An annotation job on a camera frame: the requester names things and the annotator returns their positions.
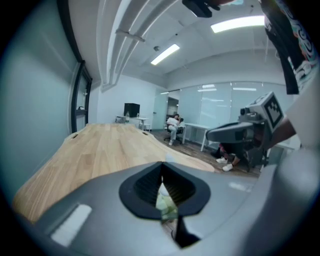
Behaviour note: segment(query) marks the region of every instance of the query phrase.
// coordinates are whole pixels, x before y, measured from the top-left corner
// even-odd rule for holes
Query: glass partition
[[[271,91],[285,113],[294,101],[293,96],[287,95],[284,85],[262,82],[224,82],[183,88],[178,113],[186,123],[214,128],[236,122],[241,108]],[[190,127],[186,130],[187,140],[202,143],[203,137],[203,130]]]
[[[152,129],[163,130],[166,123],[168,105],[168,92],[163,89],[157,88],[155,90],[154,105],[153,105],[153,117],[152,117]]]
[[[199,124],[215,128],[229,123],[231,83],[203,85]]]
[[[183,118],[185,123],[198,124],[201,110],[201,86],[192,86],[183,88],[180,91],[178,114]],[[186,130],[186,138],[195,140],[196,130],[192,132],[189,127]]]
[[[240,109],[254,102],[263,95],[261,82],[232,82],[230,122],[236,122]]]

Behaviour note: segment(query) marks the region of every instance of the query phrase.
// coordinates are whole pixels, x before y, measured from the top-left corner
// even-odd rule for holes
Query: ceiling
[[[133,25],[131,34],[137,31],[158,2],[150,0]],[[263,26],[231,29],[217,34],[211,29],[212,24],[221,21],[262,14],[257,0],[244,0],[242,5],[225,5],[220,11],[212,10],[212,18],[198,18],[182,1],[178,1],[156,20],[146,33],[145,42],[138,43],[123,73],[131,76],[135,73],[140,78],[146,74],[161,77],[207,57],[243,50],[265,50],[267,35]],[[126,39],[121,58],[130,42]],[[151,64],[156,56],[173,44],[180,49],[156,66]],[[156,52],[155,46],[159,46],[160,51]],[[272,43],[269,43],[269,48],[274,49]]]
[[[115,31],[124,17],[129,3],[147,0],[68,0],[70,19],[75,39],[86,66],[97,82],[106,84],[110,70],[110,60]],[[135,23],[131,34],[135,34],[150,12],[161,0],[149,0]],[[179,68],[192,67],[191,63],[240,51],[264,51],[267,35],[263,26],[244,27],[223,31],[217,34],[211,25],[234,18],[262,15],[257,0],[244,0],[241,5],[225,5],[220,11],[212,10],[212,18],[198,18],[188,10],[181,0],[173,4],[150,27],[145,42],[139,42],[132,52],[123,74],[150,83],[167,87],[169,74]],[[118,73],[121,60],[127,52],[132,39],[126,37],[115,72]],[[177,44],[180,49],[157,65],[151,61],[161,52]],[[272,43],[269,49],[275,49]]]

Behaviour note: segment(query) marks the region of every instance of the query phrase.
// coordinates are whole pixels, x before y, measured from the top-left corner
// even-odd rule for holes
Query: wooden table
[[[213,172],[210,164],[177,152],[131,124],[87,124],[71,134],[54,156],[16,193],[13,208],[36,222],[50,206],[95,177],[165,161]]]

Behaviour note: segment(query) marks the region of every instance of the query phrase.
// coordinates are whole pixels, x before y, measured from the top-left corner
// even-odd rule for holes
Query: doorway
[[[175,114],[178,114],[179,98],[180,90],[173,90],[169,92],[165,123],[167,123],[168,118],[173,118]]]

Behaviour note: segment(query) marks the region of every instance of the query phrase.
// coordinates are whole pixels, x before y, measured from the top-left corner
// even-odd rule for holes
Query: floor
[[[167,131],[152,131],[151,133],[159,142],[169,146],[169,141],[164,141],[164,138],[167,138],[169,136],[169,133]],[[225,164],[216,162],[216,158],[210,155],[212,149],[204,147],[203,152],[201,152],[201,145],[194,142],[185,141],[185,144],[180,144],[180,142],[176,140],[171,147],[180,153],[186,154],[194,158],[198,158],[212,165],[217,173],[250,177],[259,177],[260,175],[260,170],[258,168],[252,168],[250,172],[248,172],[247,167],[242,165],[241,163],[235,166],[231,171],[224,172],[222,170],[222,167],[225,166]]]

